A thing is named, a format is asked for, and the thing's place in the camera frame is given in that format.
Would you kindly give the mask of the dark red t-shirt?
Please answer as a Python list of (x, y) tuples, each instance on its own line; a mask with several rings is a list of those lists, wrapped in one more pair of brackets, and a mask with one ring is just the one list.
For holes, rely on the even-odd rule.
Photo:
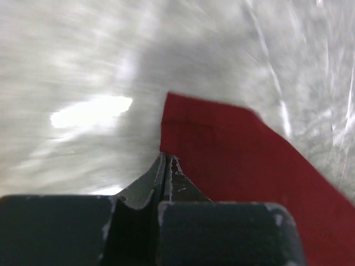
[(253, 111), (168, 93), (160, 149), (213, 201), (276, 202), (309, 265), (354, 264), (354, 206)]

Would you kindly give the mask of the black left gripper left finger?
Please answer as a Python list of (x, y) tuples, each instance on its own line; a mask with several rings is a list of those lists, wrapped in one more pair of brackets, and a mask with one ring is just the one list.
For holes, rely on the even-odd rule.
[(2, 265), (154, 265), (166, 156), (112, 195), (1, 198)]

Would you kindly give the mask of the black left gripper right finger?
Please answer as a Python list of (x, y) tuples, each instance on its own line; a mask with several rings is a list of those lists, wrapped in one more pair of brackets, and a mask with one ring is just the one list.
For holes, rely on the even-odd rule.
[(213, 202), (170, 156), (158, 205), (158, 265), (306, 265), (296, 222), (269, 202)]

